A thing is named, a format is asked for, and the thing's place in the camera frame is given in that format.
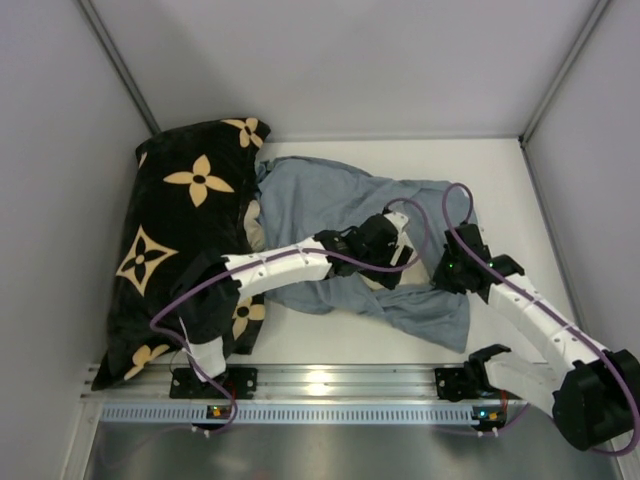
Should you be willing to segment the blue pillow cover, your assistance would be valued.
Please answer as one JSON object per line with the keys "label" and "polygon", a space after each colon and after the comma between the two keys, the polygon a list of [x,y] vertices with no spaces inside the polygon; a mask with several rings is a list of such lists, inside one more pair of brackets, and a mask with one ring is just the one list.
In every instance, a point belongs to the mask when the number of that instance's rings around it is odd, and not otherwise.
{"label": "blue pillow cover", "polygon": [[[415,248],[425,244],[421,267],[432,275],[443,252],[448,221],[474,220],[468,197],[446,181],[393,180],[356,167],[311,157],[280,157],[257,168],[259,222],[269,249],[287,247],[322,230],[359,226],[391,200],[410,219]],[[266,294],[287,308],[324,315],[344,310],[383,319],[409,335],[461,353],[467,345],[470,305],[464,295],[434,289],[429,279],[404,273],[393,290],[375,290],[359,274],[288,285]]]}

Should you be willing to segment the patchwork green beige pillowcase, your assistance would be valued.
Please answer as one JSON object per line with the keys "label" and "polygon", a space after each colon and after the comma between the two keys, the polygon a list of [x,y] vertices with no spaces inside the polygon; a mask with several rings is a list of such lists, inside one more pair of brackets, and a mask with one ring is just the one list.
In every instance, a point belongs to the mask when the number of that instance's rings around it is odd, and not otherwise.
{"label": "patchwork green beige pillowcase", "polygon": [[243,228],[246,234],[247,242],[254,252],[263,251],[265,249],[265,233],[259,223],[261,213],[260,205],[257,200],[251,200],[245,211],[243,219]]}

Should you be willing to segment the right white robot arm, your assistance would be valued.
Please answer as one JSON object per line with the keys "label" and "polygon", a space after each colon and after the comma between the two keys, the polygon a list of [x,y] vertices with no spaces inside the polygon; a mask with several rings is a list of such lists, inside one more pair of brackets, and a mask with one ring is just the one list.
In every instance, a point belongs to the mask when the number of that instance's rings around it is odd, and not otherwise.
{"label": "right white robot arm", "polygon": [[471,353],[463,374],[440,388],[458,401],[499,391],[548,415],[564,439],[580,451],[630,434],[639,442],[639,362],[627,350],[613,352],[567,320],[537,291],[524,268],[508,255],[493,256],[475,224],[445,233],[446,246],[433,278],[449,293],[476,294],[543,357],[531,363],[513,348],[494,344]]}

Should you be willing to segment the white pillow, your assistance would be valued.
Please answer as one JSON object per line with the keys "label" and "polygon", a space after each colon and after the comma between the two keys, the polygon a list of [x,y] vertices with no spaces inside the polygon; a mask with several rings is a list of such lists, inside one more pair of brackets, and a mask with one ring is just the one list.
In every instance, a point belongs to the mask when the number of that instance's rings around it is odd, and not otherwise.
{"label": "white pillow", "polygon": [[[360,274],[359,277],[362,279],[364,284],[372,291],[382,290],[386,287],[370,278]],[[428,271],[424,267],[422,263],[416,263],[409,269],[403,270],[399,277],[399,281],[397,287],[400,286],[413,286],[413,285],[425,285],[430,282],[430,277]]]}

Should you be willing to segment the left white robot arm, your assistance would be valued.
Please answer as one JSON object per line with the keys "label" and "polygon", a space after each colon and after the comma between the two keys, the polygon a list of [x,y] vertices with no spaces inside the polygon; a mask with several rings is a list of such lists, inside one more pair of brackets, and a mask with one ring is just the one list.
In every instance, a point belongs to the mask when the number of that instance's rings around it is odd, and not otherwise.
{"label": "left white robot arm", "polygon": [[361,274],[388,289],[408,268],[413,248],[409,218],[383,210],[344,232],[321,231],[263,254],[203,256],[175,286],[185,351],[196,378],[214,380],[226,371],[238,304],[291,284]]}

